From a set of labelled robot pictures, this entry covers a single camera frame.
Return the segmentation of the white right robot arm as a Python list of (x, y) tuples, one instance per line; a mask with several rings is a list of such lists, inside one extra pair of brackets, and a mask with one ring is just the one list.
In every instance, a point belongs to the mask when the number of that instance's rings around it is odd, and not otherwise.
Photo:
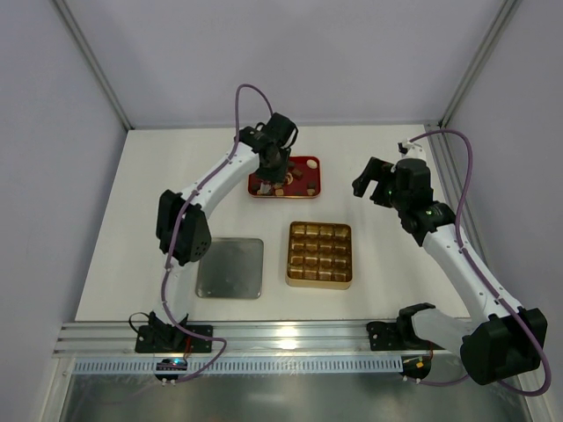
[(398, 213), (403, 230), (440, 266), (470, 316), (464, 322), (424, 302), (399, 311), (395, 339), (409, 349), (439, 346), (454, 353), (479, 385), (545, 370), (543, 394), (551, 382), (544, 343), (547, 320), (510, 295), (476, 254), (454, 211), (435, 200), (424, 159), (403, 155), (395, 164), (372, 157), (352, 187), (362, 197)]

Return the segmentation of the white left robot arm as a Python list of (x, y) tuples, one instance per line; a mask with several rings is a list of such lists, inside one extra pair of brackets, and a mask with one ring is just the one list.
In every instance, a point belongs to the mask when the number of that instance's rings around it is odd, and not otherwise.
[(165, 255), (164, 275), (159, 306), (149, 313), (148, 323), (137, 334), (138, 353), (176, 353), (193, 335), (186, 326), (187, 314), (179, 321), (167, 298), (172, 271), (176, 266), (197, 263), (208, 252), (212, 240), (208, 219), (239, 182), (254, 172), (272, 185), (285, 179), (297, 135), (293, 121), (273, 113), (265, 124), (239, 129), (231, 151), (186, 190), (161, 194), (156, 236)]

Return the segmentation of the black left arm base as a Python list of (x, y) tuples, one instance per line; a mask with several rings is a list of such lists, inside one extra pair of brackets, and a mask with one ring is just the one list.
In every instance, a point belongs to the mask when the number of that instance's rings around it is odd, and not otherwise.
[(212, 325), (193, 325), (187, 323), (187, 317), (180, 321), (180, 326), (193, 332), (196, 337), (188, 336), (172, 324), (161, 321), (151, 311), (136, 312), (128, 319), (129, 328), (136, 334), (136, 353), (211, 353), (212, 342), (201, 338), (213, 336)]

